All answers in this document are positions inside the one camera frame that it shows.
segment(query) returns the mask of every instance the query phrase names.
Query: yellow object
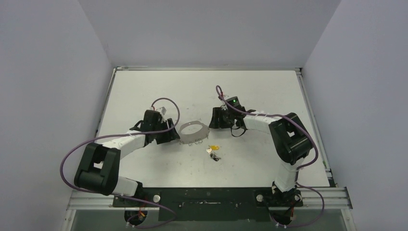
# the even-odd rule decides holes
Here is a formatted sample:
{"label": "yellow object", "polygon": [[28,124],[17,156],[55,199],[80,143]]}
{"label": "yellow object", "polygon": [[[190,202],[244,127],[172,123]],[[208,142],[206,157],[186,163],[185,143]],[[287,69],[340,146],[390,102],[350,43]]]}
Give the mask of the yellow object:
{"label": "yellow object", "polygon": [[212,149],[212,150],[218,150],[219,149],[219,146],[212,146],[212,145],[210,145],[210,148]]}

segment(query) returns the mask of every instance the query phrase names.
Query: screw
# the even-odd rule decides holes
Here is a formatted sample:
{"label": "screw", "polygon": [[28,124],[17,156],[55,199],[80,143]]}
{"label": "screw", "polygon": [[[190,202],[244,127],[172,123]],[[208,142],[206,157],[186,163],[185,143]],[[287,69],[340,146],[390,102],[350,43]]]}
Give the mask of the screw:
{"label": "screw", "polygon": [[159,196],[159,195],[154,195],[154,196],[153,196],[153,201],[154,201],[155,203],[158,203],[158,202],[160,201],[160,196]]}
{"label": "screw", "polygon": [[262,202],[264,200],[264,196],[262,196],[261,194],[259,194],[258,196],[256,196],[256,200],[258,202]]}

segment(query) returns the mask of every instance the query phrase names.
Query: white table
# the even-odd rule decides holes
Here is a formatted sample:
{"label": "white table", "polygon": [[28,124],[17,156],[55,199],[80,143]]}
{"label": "white table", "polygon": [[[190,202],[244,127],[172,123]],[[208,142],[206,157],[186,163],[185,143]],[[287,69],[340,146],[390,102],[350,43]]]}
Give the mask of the white table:
{"label": "white table", "polygon": [[[248,109],[270,114],[297,113],[316,140],[306,104],[294,71],[117,71],[102,117],[99,135],[126,132],[143,119],[146,109],[159,97],[174,100],[181,111],[179,127],[187,122],[211,121],[212,108],[221,105],[215,86],[224,94],[238,96]],[[174,106],[160,101],[166,116],[176,120]],[[219,145],[212,160],[206,148]],[[310,151],[304,163],[313,159]],[[270,135],[247,131],[234,138],[229,129],[211,130],[201,144],[181,145],[176,141],[138,149],[121,160],[119,174],[143,183],[144,187],[269,187],[280,159]],[[307,186],[328,186],[319,159],[300,171],[299,182]]]}

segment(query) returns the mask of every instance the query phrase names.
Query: gray wall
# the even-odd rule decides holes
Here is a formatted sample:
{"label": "gray wall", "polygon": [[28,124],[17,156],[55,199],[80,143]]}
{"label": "gray wall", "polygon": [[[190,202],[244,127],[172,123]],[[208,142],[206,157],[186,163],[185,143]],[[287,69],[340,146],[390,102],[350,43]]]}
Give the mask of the gray wall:
{"label": "gray wall", "polygon": [[59,163],[94,134],[111,73],[76,0],[0,0],[0,230],[61,228]]}
{"label": "gray wall", "polygon": [[79,0],[114,65],[306,63],[340,0]]}
{"label": "gray wall", "polygon": [[343,0],[303,69],[360,231],[407,230],[408,1]]}

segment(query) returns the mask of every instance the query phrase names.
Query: oval gray object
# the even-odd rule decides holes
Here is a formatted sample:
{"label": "oval gray object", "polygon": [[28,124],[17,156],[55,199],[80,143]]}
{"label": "oval gray object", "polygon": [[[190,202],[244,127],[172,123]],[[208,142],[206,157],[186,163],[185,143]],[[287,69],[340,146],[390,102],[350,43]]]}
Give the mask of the oval gray object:
{"label": "oval gray object", "polygon": [[[182,134],[181,133],[181,131],[183,131],[183,129],[185,129],[186,127],[191,126],[191,125],[201,125],[202,127],[198,132],[193,133],[193,134],[188,134],[187,135],[187,134]],[[189,144],[189,143],[202,141],[205,138],[207,138],[208,135],[210,134],[210,128],[207,125],[201,123],[198,120],[188,122],[188,123],[185,123],[185,124],[181,125],[180,129],[178,131],[179,131],[178,134],[180,136],[180,141],[183,144]]]}

